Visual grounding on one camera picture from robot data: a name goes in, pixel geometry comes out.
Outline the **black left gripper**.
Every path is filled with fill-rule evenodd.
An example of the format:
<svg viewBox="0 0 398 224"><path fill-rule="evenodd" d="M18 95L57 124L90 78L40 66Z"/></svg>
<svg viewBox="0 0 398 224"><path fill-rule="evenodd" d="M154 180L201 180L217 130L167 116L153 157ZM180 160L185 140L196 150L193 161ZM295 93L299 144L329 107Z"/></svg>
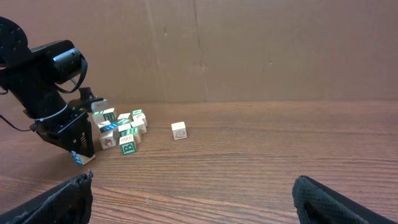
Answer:
<svg viewBox="0 0 398 224"><path fill-rule="evenodd" d="M30 129L44 141L86 157L95 154L87 112L68 105L35 106L30 109L30 118L34 120Z"/></svg>

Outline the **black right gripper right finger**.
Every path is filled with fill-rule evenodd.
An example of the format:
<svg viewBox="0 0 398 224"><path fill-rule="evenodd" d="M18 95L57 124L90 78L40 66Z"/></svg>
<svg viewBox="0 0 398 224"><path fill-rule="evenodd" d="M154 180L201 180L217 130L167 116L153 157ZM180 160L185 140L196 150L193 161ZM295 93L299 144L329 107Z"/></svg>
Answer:
<svg viewBox="0 0 398 224"><path fill-rule="evenodd" d="M301 224L397 224L306 175L295 180L292 196Z"/></svg>

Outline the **wooden block blue edge lowest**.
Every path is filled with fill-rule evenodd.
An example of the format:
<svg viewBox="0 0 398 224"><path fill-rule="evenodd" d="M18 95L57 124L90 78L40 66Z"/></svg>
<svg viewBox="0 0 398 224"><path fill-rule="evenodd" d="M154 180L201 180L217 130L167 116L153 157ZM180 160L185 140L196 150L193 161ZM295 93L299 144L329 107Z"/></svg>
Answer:
<svg viewBox="0 0 398 224"><path fill-rule="evenodd" d="M84 155L81 154L77 154L75 151L71 152L73 159L75 160L75 162L79 165L84 166L85 164L89 163L90 161L92 161L96 155L92 155L91 157L86 157Z"/></svg>

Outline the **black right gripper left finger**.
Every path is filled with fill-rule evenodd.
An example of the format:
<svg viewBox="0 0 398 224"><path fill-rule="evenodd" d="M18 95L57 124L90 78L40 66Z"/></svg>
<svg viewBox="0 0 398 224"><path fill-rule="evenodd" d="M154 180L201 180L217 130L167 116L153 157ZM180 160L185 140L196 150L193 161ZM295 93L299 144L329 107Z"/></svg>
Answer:
<svg viewBox="0 0 398 224"><path fill-rule="evenodd" d="M5 224L87 224L91 218L93 172L78 174L1 214Z"/></svg>

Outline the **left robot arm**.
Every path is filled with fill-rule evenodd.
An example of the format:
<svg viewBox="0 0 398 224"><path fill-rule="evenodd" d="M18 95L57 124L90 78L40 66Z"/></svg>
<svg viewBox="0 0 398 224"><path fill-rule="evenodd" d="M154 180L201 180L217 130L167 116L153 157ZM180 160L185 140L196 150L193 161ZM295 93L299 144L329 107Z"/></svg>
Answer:
<svg viewBox="0 0 398 224"><path fill-rule="evenodd" d="M22 28L1 18L1 87L34 120L31 131L50 144L92 157L88 115L99 98L81 85L87 70L86 59L71 41L30 49Z"/></svg>

